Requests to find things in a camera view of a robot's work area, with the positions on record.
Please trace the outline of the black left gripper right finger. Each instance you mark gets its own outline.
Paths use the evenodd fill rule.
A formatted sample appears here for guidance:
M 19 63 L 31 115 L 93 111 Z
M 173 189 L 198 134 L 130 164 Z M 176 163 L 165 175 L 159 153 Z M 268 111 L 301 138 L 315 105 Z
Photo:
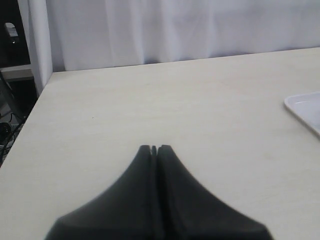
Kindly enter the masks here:
M 238 212 L 202 186 L 173 148 L 157 153 L 157 186 L 167 240 L 271 240 L 262 223 Z

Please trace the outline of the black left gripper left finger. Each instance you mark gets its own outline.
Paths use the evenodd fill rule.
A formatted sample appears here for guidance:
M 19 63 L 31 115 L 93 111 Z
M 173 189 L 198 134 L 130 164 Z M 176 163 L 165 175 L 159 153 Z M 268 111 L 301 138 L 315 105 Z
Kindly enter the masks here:
M 47 240 L 152 240 L 151 149 L 139 147 L 125 172 L 107 190 L 61 216 Z

